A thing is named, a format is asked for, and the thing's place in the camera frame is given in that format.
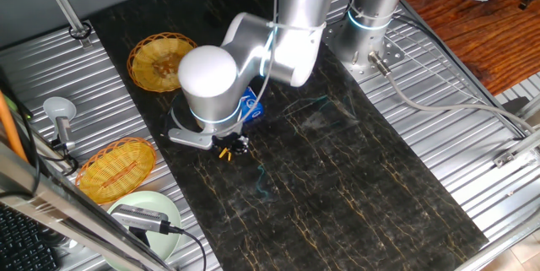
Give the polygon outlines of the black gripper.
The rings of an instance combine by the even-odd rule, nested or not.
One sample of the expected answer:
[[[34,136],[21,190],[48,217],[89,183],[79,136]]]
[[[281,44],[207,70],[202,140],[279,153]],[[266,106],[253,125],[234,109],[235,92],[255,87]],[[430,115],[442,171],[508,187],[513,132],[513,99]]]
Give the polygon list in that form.
[[[213,144],[216,145],[218,156],[224,156],[229,152],[228,147],[233,154],[240,155],[249,151],[249,138],[243,134],[231,133],[227,136],[212,136]]]

